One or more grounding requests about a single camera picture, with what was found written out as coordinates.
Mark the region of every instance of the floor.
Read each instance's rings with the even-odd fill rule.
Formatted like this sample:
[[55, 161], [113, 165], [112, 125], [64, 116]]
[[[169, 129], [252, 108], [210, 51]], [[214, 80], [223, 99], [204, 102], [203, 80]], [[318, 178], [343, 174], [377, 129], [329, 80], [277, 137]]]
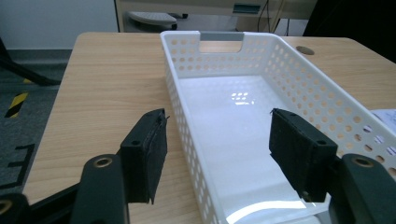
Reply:
[[[177, 18], [179, 31], [235, 31], [236, 17], [189, 15]], [[130, 33], [160, 33], [169, 30], [166, 26], [142, 24], [136, 26], [128, 18], [126, 31]], [[288, 21], [281, 20], [275, 34], [288, 33]], [[307, 21], [292, 20], [289, 35], [303, 35]], [[11, 50], [16, 63], [45, 77], [61, 80], [71, 50]], [[0, 195], [22, 192], [35, 153], [47, 124], [58, 87], [38, 87], [24, 83], [0, 68]]]

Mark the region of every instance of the gray carpet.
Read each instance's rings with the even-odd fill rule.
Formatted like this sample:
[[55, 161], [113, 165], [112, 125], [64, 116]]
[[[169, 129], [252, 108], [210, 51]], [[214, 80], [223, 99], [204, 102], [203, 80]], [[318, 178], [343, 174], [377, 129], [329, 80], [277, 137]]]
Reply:
[[[57, 80], [64, 75], [70, 53], [71, 50], [9, 51], [15, 63]], [[23, 81], [24, 78], [0, 68], [0, 194], [22, 191], [59, 89]], [[10, 109], [20, 94], [24, 94], [24, 101]]]

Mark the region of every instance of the brass insert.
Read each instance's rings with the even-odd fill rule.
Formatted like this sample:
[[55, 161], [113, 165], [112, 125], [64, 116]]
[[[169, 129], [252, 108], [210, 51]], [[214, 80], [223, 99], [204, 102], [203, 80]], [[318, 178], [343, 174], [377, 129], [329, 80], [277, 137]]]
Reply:
[[371, 161], [368, 161], [363, 157], [354, 157], [352, 161], [362, 167], [367, 167], [367, 168], [374, 167], [374, 164]]
[[103, 168], [108, 166], [113, 160], [108, 157], [101, 158], [93, 163], [96, 168]]
[[1, 200], [0, 201], [0, 215], [6, 213], [9, 208], [12, 207], [12, 201], [10, 200]]

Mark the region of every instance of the basket handle hole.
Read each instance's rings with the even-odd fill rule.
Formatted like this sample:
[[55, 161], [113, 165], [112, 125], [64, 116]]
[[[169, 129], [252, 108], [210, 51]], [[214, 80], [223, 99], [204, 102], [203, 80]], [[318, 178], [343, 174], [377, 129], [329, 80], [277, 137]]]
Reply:
[[242, 49], [242, 41], [200, 41], [201, 53], [237, 53]]

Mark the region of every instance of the yellow black warning tape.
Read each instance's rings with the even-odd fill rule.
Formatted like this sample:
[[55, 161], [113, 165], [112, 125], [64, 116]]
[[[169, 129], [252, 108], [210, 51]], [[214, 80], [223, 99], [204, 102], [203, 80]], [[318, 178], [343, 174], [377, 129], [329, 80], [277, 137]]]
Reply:
[[18, 116], [18, 113], [21, 110], [23, 102], [26, 100], [26, 97], [29, 93], [28, 92], [23, 92], [19, 93], [14, 97], [14, 100], [11, 103], [11, 106], [9, 107], [5, 118], [16, 118]]

